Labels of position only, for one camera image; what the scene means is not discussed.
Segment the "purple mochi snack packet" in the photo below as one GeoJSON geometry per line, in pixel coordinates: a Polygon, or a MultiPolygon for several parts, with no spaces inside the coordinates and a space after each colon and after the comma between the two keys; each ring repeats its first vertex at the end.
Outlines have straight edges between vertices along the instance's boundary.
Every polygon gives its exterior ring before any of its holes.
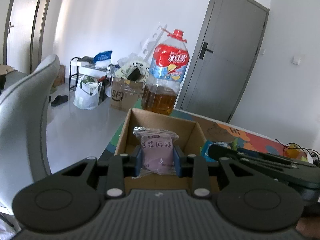
{"type": "Polygon", "coordinates": [[[142,168],[138,178],[151,174],[174,175],[173,149],[179,138],[175,132],[136,126],[133,134],[140,141],[142,168]]]}

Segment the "open cardboard box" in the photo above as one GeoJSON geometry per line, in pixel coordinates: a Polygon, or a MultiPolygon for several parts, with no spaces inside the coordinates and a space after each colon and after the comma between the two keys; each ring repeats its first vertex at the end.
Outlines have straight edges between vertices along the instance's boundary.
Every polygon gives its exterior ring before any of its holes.
{"type": "Polygon", "coordinates": [[[191,179],[176,176],[173,150],[179,147],[186,156],[200,155],[206,142],[198,122],[142,109],[129,110],[115,154],[131,155],[140,146],[143,155],[140,175],[125,178],[126,193],[133,189],[191,192],[191,179]]]}

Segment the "yellow box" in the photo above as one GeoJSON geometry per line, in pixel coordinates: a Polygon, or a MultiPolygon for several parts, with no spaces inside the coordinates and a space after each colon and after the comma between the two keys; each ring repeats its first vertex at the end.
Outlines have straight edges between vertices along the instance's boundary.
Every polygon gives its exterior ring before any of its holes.
{"type": "Polygon", "coordinates": [[[284,148],[284,156],[291,159],[298,159],[298,160],[302,160],[303,158],[304,159],[308,158],[306,152],[296,144],[286,145],[284,148]]]}

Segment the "colourful cartoon table mat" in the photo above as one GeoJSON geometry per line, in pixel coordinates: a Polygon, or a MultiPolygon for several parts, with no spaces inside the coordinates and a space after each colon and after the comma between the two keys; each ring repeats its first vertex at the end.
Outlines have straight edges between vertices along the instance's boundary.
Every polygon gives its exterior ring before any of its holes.
{"type": "Polygon", "coordinates": [[[125,121],[116,125],[116,132],[103,151],[100,160],[106,161],[117,153],[132,153],[139,140],[133,135],[135,126],[159,128],[178,134],[175,145],[185,154],[199,155],[206,142],[226,142],[236,148],[270,153],[300,160],[306,153],[290,152],[275,139],[245,129],[205,118],[200,115],[174,110],[170,116],[144,111],[136,103],[127,113],[125,121]]]}

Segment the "SF cardboard box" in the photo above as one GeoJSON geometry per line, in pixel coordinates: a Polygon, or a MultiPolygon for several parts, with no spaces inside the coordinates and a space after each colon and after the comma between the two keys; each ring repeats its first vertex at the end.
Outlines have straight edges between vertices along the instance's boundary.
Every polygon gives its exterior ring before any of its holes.
{"type": "Polygon", "coordinates": [[[142,98],[143,90],[143,82],[114,77],[112,81],[110,107],[127,112],[142,98]]]}

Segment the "white plastic bag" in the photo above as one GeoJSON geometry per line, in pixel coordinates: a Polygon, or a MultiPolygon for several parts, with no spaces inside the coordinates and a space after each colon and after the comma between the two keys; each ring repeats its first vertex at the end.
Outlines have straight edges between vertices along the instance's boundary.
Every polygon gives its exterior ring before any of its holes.
{"type": "Polygon", "coordinates": [[[73,104],[83,110],[92,110],[98,107],[102,82],[95,77],[84,75],[78,82],[73,104]]]}

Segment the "black slipper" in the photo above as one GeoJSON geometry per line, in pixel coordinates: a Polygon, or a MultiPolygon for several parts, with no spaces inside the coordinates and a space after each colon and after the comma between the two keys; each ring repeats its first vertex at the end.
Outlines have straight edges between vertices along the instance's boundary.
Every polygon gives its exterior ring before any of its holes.
{"type": "Polygon", "coordinates": [[[69,97],[67,95],[58,95],[52,102],[52,107],[57,107],[63,103],[66,103],[69,100],[69,97]]]}

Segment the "grey chair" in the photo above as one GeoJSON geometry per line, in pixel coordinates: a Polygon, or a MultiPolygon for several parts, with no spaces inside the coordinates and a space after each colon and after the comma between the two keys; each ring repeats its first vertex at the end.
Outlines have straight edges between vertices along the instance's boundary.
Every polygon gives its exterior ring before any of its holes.
{"type": "Polygon", "coordinates": [[[49,55],[32,74],[1,94],[1,212],[13,214],[12,201],[26,186],[51,174],[47,158],[49,94],[60,69],[49,55]]]}

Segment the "panda pattern cushion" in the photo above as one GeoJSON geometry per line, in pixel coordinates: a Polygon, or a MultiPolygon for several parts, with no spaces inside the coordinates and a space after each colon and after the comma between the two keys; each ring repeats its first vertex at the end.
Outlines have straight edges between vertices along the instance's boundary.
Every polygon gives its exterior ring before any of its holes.
{"type": "Polygon", "coordinates": [[[115,72],[115,77],[134,82],[146,82],[150,65],[142,60],[132,60],[125,63],[115,72]]]}

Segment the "large iced tea bottle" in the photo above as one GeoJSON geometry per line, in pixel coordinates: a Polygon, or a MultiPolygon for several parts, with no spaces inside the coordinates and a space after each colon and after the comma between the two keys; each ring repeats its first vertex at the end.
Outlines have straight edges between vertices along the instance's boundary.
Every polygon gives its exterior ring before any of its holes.
{"type": "Polygon", "coordinates": [[[155,47],[141,99],[143,110],[172,113],[190,59],[183,34],[179,29],[167,32],[168,38],[155,47]]]}

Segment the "black shoe rack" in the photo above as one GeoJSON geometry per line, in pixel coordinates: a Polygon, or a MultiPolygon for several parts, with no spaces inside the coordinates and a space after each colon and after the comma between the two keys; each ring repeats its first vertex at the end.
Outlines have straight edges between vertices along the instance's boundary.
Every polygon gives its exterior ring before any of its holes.
{"type": "Polygon", "coordinates": [[[105,100],[108,95],[108,88],[112,83],[110,67],[96,67],[95,64],[90,64],[88,61],[82,61],[79,57],[73,57],[69,63],[69,91],[76,90],[76,85],[83,76],[91,76],[102,82],[100,98],[105,100]]]}

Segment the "blue bag on rack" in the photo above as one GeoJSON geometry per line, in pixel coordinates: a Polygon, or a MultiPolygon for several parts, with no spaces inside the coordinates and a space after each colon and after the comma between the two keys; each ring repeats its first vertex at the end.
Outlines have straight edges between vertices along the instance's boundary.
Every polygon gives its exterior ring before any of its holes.
{"type": "Polygon", "coordinates": [[[107,60],[110,60],[111,57],[112,57],[111,50],[103,51],[95,55],[95,57],[93,58],[93,62],[94,64],[96,64],[97,62],[100,62],[100,61],[107,61],[107,60]]]}

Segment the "white foam board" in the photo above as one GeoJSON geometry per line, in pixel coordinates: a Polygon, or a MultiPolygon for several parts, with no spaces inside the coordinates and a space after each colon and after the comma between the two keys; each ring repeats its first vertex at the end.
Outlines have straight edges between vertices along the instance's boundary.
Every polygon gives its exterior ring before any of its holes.
{"type": "Polygon", "coordinates": [[[156,26],[156,29],[154,32],[151,33],[151,36],[149,36],[146,39],[145,46],[143,47],[143,59],[144,61],[148,62],[149,58],[153,55],[153,51],[157,44],[160,42],[163,34],[165,33],[168,25],[159,23],[156,26]]]}

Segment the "grey door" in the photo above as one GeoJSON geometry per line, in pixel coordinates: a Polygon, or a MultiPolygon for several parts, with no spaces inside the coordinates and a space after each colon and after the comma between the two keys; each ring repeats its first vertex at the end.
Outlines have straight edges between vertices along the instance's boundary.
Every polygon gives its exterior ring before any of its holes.
{"type": "Polygon", "coordinates": [[[30,74],[42,61],[50,0],[10,0],[4,32],[3,62],[30,74]]]}
{"type": "Polygon", "coordinates": [[[178,109],[230,122],[257,60],[268,12],[254,0],[210,0],[178,109]]]}

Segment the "white light switch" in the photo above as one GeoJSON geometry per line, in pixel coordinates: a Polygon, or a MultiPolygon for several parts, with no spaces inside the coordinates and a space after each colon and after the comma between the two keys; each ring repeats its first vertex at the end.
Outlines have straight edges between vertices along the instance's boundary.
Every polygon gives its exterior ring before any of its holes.
{"type": "Polygon", "coordinates": [[[292,59],[292,63],[296,66],[300,65],[301,63],[301,57],[298,55],[295,55],[292,59]]]}

